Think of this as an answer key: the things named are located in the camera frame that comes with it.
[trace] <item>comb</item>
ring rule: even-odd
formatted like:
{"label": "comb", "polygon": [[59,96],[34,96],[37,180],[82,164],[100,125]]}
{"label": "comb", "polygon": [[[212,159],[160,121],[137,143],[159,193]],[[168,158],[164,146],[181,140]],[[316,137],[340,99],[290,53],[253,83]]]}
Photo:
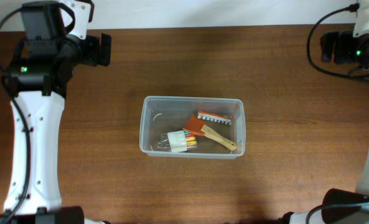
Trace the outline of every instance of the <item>comb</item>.
{"label": "comb", "polygon": [[222,116],[214,113],[209,113],[205,111],[198,111],[198,119],[214,121],[222,124],[231,125],[233,122],[233,118],[229,118],[227,116]]}
{"label": "comb", "polygon": [[212,128],[208,127],[204,121],[201,119],[198,119],[196,115],[192,115],[187,122],[187,124],[183,128],[184,131],[188,131],[192,134],[198,135],[198,136],[205,136],[207,138],[210,138],[216,142],[219,142],[220,144],[227,147],[229,150],[234,151],[236,149],[236,144],[232,141],[228,140],[227,138],[224,138],[223,136],[219,135],[216,131],[214,131]]}

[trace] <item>wooden table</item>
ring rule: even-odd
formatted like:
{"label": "wooden table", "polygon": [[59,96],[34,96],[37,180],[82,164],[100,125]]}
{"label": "wooden table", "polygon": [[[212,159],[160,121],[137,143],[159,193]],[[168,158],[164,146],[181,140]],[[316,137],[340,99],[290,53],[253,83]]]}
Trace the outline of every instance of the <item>wooden table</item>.
{"label": "wooden table", "polygon": [[[319,60],[324,30],[349,28],[323,26],[313,57]],[[58,150],[63,205],[113,223],[236,223],[309,210],[331,188],[354,190],[368,150],[369,86],[313,70],[310,29],[103,30],[113,37],[111,65],[78,66],[68,84]],[[1,35],[5,65],[21,36]],[[139,127],[149,95],[242,100],[245,155],[148,157],[139,149]],[[13,129],[0,86],[0,213]]]}

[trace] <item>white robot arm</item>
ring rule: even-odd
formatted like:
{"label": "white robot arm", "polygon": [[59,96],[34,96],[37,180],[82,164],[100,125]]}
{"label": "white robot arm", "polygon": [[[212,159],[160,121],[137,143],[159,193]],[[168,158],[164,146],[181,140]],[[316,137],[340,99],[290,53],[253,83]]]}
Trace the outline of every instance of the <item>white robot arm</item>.
{"label": "white robot arm", "polygon": [[[341,38],[345,37],[346,34],[344,34],[343,36],[341,35],[342,35],[341,32],[336,32],[334,34],[335,40],[333,40],[331,44],[334,44],[334,42],[335,44],[337,44],[338,42],[341,41],[340,40]],[[362,64],[364,67],[369,67],[369,61],[366,61],[362,57],[362,55],[360,55],[362,53],[362,49],[365,51],[368,51],[368,54],[369,54],[369,49],[366,47],[367,44],[369,44],[369,0],[361,0],[359,2],[359,8],[357,9],[357,19],[356,19],[354,30],[352,31],[352,37],[354,38],[353,43],[355,46],[351,46],[345,50],[341,49],[341,51],[345,52],[346,54],[347,53],[354,54],[354,57],[351,56],[349,58],[345,58],[345,60],[342,60],[342,61],[341,61],[342,58],[335,58],[335,63],[341,64],[343,63],[343,61],[345,61],[345,63],[349,63],[349,62],[352,62],[352,60],[354,60],[354,62],[357,61],[358,63]],[[327,58],[328,60],[326,61],[329,61],[331,59],[330,58],[331,53],[332,53],[332,49],[328,53],[323,55],[322,60],[324,61],[324,59]],[[340,74],[326,72],[325,70],[320,70],[320,72],[343,78],[343,76]],[[362,177],[357,184],[355,193],[332,189],[326,194],[323,205],[320,207],[322,208],[324,204],[326,205],[345,204],[345,205],[349,205],[348,207],[351,208],[350,210],[348,208],[344,208],[345,206],[337,206],[337,208],[340,208],[342,210],[334,210],[334,209],[323,210],[323,209],[318,209],[317,207],[318,210],[314,209],[312,210],[312,212],[307,211],[303,213],[289,214],[291,215],[289,219],[289,223],[290,224],[366,223],[369,221],[368,201],[369,201],[369,150],[368,150],[367,162],[365,164]],[[359,205],[358,207],[356,207],[356,209],[354,209],[354,206],[351,206],[351,205],[352,204],[355,205],[356,203],[364,203],[364,204]]]}
{"label": "white robot arm", "polygon": [[[22,14],[26,39],[8,68],[0,66],[15,130],[11,184],[0,223],[108,223],[84,219],[80,207],[62,208],[57,178],[58,129],[73,68],[110,63],[111,37],[102,34],[100,44],[99,37],[86,34],[93,11],[91,0],[41,1],[25,3],[6,17]],[[21,58],[24,43],[28,58]]]}

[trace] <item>clear plastic container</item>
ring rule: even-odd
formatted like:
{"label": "clear plastic container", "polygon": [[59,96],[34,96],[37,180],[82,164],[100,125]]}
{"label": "clear plastic container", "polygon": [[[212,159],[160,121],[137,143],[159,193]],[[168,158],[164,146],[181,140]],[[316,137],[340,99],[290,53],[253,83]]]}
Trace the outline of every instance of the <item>clear plastic container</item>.
{"label": "clear plastic container", "polygon": [[[197,114],[198,110],[232,117],[231,126],[213,121],[206,121],[206,124],[223,137],[235,142],[237,149],[231,151],[209,138],[196,136],[198,148],[195,150],[189,152],[158,150],[157,144],[161,140],[161,134],[182,130],[190,116]],[[245,112],[241,100],[178,96],[148,96],[144,100],[140,124],[140,149],[149,156],[235,159],[245,153],[245,142]]]}

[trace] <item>black camera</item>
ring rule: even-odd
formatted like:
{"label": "black camera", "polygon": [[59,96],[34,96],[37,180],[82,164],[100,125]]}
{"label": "black camera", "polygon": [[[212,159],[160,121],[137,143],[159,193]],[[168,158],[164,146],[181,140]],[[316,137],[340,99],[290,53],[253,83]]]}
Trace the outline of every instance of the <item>black camera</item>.
{"label": "black camera", "polygon": [[[72,17],[72,23],[66,27],[60,9]],[[13,95],[41,90],[43,95],[54,91],[65,98],[67,82],[76,65],[110,64],[111,36],[102,34],[100,43],[99,37],[87,35],[82,40],[69,35],[75,27],[75,14],[66,5],[57,1],[30,2],[22,5],[20,13],[26,38],[18,43],[4,74],[6,86]],[[21,57],[24,46],[28,58]]]}
{"label": "black camera", "polygon": [[323,62],[357,63],[360,69],[369,70],[369,34],[355,38],[352,30],[326,32],[320,39],[320,46]]}

